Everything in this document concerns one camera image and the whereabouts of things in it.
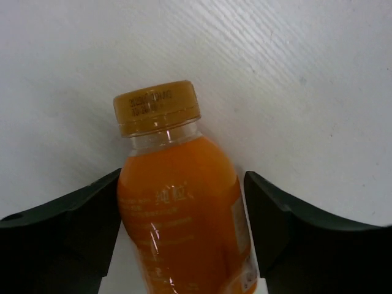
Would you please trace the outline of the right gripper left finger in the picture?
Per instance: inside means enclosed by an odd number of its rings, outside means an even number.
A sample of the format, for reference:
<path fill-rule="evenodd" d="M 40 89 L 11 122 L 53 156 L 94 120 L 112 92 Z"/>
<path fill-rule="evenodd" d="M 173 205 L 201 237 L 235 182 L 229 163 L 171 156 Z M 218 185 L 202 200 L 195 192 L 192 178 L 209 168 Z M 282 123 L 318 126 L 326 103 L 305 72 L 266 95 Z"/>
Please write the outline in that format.
<path fill-rule="evenodd" d="M 119 174 L 1 219 L 1 293 L 98 293 L 121 223 Z"/>

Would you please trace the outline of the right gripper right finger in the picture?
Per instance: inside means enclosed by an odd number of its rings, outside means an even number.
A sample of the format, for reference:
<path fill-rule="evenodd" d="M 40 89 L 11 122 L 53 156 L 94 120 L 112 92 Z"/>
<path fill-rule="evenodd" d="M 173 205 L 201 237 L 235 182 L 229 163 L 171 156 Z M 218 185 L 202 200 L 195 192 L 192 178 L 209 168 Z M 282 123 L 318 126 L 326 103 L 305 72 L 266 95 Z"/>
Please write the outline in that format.
<path fill-rule="evenodd" d="M 391 227 L 324 211 L 256 172 L 244 192 L 269 293 L 390 293 Z"/>

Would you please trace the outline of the orange juice bottle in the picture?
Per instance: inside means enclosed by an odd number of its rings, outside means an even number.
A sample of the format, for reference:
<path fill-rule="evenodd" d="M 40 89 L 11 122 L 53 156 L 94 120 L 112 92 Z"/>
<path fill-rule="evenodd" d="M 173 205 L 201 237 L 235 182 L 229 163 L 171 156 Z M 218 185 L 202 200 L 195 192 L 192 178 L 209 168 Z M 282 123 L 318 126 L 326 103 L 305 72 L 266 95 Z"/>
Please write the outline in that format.
<path fill-rule="evenodd" d="M 116 96 L 131 142 L 117 201 L 148 293 L 254 293 L 257 265 L 238 175 L 198 129 L 193 84 Z"/>

